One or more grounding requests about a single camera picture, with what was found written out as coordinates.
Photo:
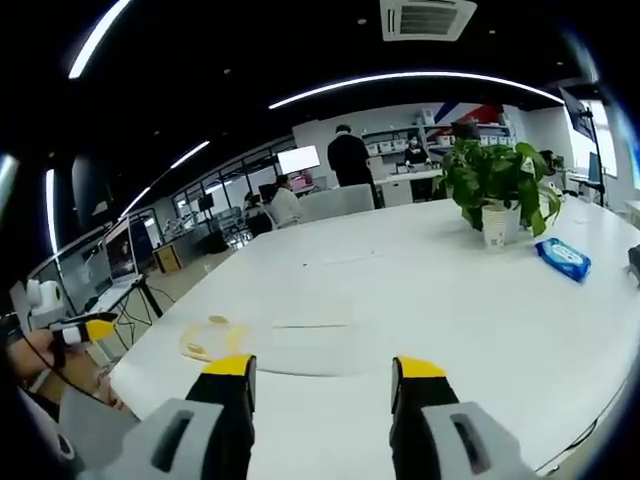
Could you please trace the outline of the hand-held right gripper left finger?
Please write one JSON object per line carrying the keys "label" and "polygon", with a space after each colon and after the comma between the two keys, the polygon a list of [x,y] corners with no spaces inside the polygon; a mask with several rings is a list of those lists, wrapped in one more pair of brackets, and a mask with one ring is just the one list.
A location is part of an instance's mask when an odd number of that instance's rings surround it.
{"label": "hand-held right gripper left finger", "polygon": [[123,439],[124,451],[81,479],[245,479],[255,441],[257,359],[205,366],[185,399],[171,398]]}

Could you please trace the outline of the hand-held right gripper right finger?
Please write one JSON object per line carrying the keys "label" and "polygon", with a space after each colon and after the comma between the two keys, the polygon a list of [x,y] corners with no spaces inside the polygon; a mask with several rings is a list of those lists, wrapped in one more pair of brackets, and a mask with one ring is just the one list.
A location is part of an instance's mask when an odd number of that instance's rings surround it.
{"label": "hand-held right gripper right finger", "polygon": [[446,373],[408,356],[392,362],[389,433],[398,479],[536,479],[520,444],[475,402],[461,402]]}

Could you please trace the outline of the person's left hand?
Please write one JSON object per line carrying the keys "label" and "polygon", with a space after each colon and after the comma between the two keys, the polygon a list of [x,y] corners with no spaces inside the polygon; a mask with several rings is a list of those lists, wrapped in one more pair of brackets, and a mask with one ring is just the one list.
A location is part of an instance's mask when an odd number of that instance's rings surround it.
{"label": "person's left hand", "polygon": [[54,365],[53,342],[53,332],[40,329],[8,347],[10,362],[20,380],[30,380]]}

